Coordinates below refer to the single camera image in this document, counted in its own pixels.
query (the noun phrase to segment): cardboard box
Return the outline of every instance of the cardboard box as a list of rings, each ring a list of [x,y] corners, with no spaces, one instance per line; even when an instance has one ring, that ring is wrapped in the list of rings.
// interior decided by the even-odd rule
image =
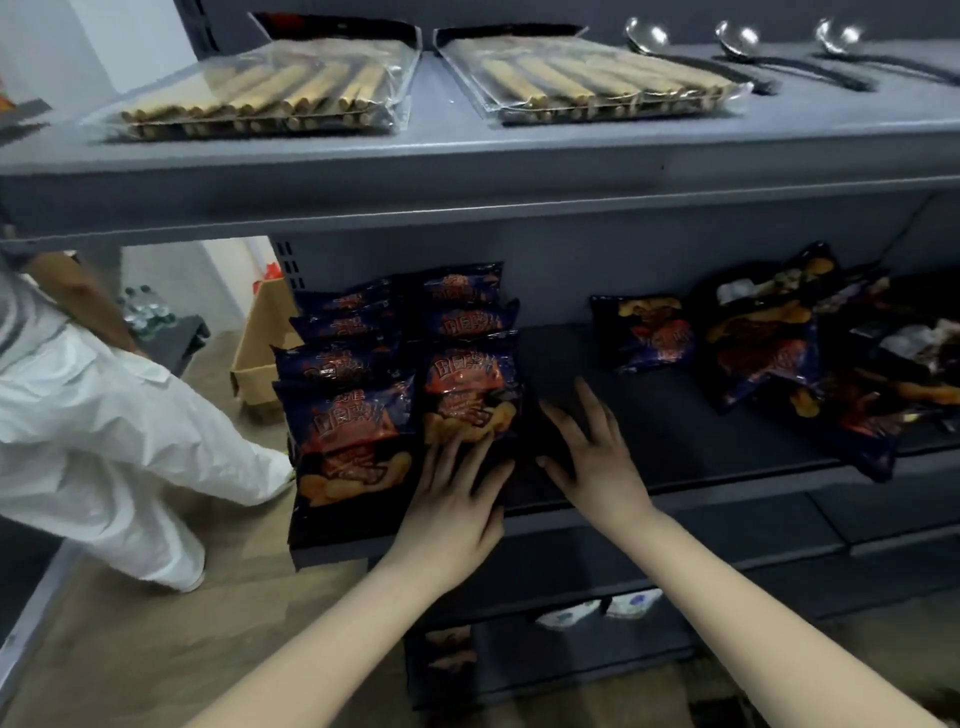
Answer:
[[[257,419],[277,422],[283,418],[274,393],[276,364],[270,347],[292,349],[303,343],[290,326],[290,317],[297,314],[286,280],[260,283],[230,367],[233,394]]]

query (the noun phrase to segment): forearm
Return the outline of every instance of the forearm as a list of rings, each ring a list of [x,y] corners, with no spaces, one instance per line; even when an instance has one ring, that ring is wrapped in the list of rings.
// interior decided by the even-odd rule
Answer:
[[[654,512],[642,527],[614,540],[663,589],[774,728],[940,725],[670,517]]]
[[[139,349],[119,307],[108,298],[96,279],[69,255],[40,254],[24,272],[74,321],[102,341],[127,352]]]
[[[188,728],[320,728],[430,605],[426,590],[377,567]]]
[[[106,344],[125,352],[139,349],[117,305],[95,290],[60,291],[55,300],[70,317]]]

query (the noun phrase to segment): finger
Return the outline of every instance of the finger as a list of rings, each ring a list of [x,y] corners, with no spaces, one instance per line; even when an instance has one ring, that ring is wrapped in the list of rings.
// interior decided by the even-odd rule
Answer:
[[[450,477],[453,476],[453,466],[457,462],[457,450],[460,449],[460,443],[464,441],[464,431],[458,430],[450,442],[444,446],[444,451],[440,453],[437,461],[437,471],[433,476],[434,488],[445,488],[450,484]]]
[[[437,469],[437,452],[439,450],[438,446],[431,445],[426,452],[426,457],[423,458],[423,470],[420,471],[420,482],[417,484],[414,497],[420,497],[430,492],[430,486],[433,485],[433,474]]]
[[[554,485],[560,488],[560,490],[564,492],[564,495],[576,487],[576,480],[570,477],[567,471],[557,465],[557,461],[552,457],[544,457],[541,455],[537,458],[537,465],[546,471],[546,474],[553,480]]]
[[[487,473],[487,477],[480,482],[476,495],[473,497],[477,507],[487,511],[493,508],[493,502],[500,494],[500,489],[507,482],[507,478],[514,471],[515,464],[513,460],[505,460]]]
[[[607,415],[607,427],[610,428],[610,437],[615,445],[625,445],[623,435],[620,434],[620,423],[616,420],[616,415],[606,402],[600,400],[600,406],[603,407],[604,414]]]
[[[470,452],[460,464],[460,470],[454,476],[453,487],[469,495],[473,488],[473,481],[477,478],[480,466],[483,465],[484,458],[490,451],[490,445],[493,442],[493,433],[489,432],[484,439],[470,448]]]
[[[490,556],[493,547],[500,543],[500,539],[503,538],[503,530],[503,506],[498,505],[491,511],[490,518],[487,520],[487,527],[484,528],[483,534],[480,536],[480,543],[477,545],[477,550],[481,554],[481,563]]]
[[[580,429],[580,426],[577,425],[576,421],[566,414],[560,407],[555,407],[549,402],[540,400],[540,409],[543,410],[543,414],[549,418],[550,422],[557,426],[557,429],[560,431],[561,436],[566,442],[566,446],[571,450],[576,448],[582,448],[584,445],[588,444],[587,437],[584,435],[584,431]]]
[[[573,380],[573,386],[577,390],[577,396],[580,398],[584,411],[587,413],[587,422],[590,425],[590,437],[597,445],[607,445],[612,439],[610,436],[610,426],[607,424],[607,413],[603,411],[603,405],[597,396],[593,394],[590,385],[582,377],[578,376]]]

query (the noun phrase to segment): packaged breadstick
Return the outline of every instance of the packaged breadstick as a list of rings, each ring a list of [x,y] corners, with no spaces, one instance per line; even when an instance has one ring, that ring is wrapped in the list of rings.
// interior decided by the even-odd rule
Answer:
[[[434,44],[481,112],[502,124],[707,113],[749,91],[706,71],[584,40],[585,30],[447,28]]]
[[[395,21],[258,13],[264,45],[202,61],[90,116],[140,141],[399,131],[422,47]]]

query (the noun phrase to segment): water bottle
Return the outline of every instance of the water bottle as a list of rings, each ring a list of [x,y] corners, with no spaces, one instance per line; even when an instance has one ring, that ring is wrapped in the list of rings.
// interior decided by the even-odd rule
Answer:
[[[122,296],[117,299],[117,305],[123,312],[123,320],[127,324],[134,337],[140,341],[145,341],[154,335],[154,326],[149,318],[138,311],[131,302],[126,301]]]
[[[149,285],[141,285],[140,293],[142,294],[140,297],[141,302],[146,304],[150,309],[151,315],[161,326],[169,327],[177,322],[177,317],[173,311],[170,310],[170,306],[167,305],[163,297],[153,288]]]

